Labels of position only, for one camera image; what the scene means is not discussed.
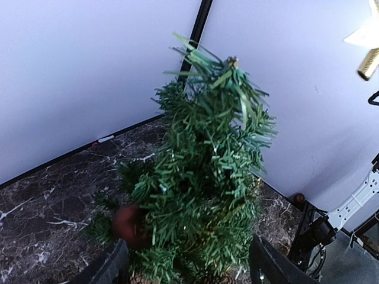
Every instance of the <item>white wall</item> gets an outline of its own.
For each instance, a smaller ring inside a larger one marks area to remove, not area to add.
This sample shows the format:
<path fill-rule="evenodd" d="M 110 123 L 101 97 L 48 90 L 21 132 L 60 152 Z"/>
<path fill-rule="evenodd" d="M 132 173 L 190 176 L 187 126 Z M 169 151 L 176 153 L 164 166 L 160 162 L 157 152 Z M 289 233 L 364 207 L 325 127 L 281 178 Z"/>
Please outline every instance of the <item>white wall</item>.
<path fill-rule="evenodd" d="M 367 0 L 214 1 L 201 43 L 238 56 L 253 82 L 271 94 L 279 134 L 264 151 L 265 181 L 321 209 L 338 206 L 363 181 L 379 152 L 378 73 L 356 73 L 367 49 L 343 42 L 370 17 Z M 354 229 L 379 207 L 360 210 Z"/>
<path fill-rule="evenodd" d="M 200 3 L 1 1 L 0 184 L 155 116 Z"/>

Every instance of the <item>artificial christmas tree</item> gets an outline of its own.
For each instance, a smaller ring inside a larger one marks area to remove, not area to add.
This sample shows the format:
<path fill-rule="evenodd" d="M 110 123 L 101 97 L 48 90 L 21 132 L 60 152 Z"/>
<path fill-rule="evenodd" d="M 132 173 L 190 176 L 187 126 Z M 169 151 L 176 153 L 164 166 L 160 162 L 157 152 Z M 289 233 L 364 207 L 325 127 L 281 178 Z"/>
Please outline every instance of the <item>artificial christmas tree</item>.
<path fill-rule="evenodd" d="M 174 81 L 157 91 L 169 125 L 164 144 L 152 159 L 123 163 L 120 172 L 123 190 L 145 210 L 143 232 L 129 238 L 142 234 L 150 242 L 131 250 L 131 272 L 159 283 L 200 283 L 232 266 L 248 267 L 258 216 L 259 180 L 252 171 L 264 172 L 261 148 L 275 136 L 274 118 L 264 110 L 267 94 L 252 86 L 237 58 L 222 61 L 175 35 L 185 48 L 174 50 L 195 72 L 176 73 L 188 76 L 185 85 Z M 110 223 L 99 228 L 97 222 L 89 231 L 105 240 L 99 230 L 106 234 Z M 122 231 L 116 223 L 113 231 Z"/>

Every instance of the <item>black marble table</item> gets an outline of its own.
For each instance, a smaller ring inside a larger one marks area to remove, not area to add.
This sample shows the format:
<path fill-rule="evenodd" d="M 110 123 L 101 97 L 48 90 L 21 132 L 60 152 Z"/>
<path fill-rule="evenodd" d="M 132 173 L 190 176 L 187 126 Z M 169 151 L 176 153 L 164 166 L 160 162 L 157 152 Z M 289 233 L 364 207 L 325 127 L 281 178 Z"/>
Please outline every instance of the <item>black marble table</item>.
<path fill-rule="evenodd" d="M 0 283 L 59 284 L 82 271 L 104 249 L 82 232 L 99 210 L 92 194 L 117 192 L 119 163 L 148 159 L 164 133 L 161 120 L 145 124 L 1 189 Z M 256 230 L 287 254 L 301 214 L 267 186 L 262 200 Z"/>

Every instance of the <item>red ball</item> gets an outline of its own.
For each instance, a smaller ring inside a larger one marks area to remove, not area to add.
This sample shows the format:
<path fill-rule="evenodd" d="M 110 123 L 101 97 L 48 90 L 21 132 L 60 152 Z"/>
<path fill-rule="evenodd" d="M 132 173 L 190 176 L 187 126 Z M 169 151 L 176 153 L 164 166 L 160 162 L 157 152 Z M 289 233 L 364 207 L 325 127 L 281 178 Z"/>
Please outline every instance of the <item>red ball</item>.
<path fill-rule="evenodd" d="M 146 210 L 138 205 L 121 206 L 115 213 L 112 222 L 112 231 L 115 237 L 126 241 L 127 247 L 132 250 L 142 250 L 151 246 L 149 234 L 144 232 Z"/>

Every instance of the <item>black hook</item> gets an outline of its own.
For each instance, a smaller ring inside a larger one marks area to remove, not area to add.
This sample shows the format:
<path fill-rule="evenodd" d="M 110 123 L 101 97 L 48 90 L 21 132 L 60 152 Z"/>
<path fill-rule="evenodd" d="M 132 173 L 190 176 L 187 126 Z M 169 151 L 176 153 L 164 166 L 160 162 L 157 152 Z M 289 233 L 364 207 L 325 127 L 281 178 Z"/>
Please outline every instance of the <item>black hook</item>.
<path fill-rule="evenodd" d="M 379 105 L 379 102 L 375 102 L 374 99 L 376 99 L 379 96 L 379 91 L 373 94 L 371 97 L 368 98 L 368 103 L 370 105 Z"/>

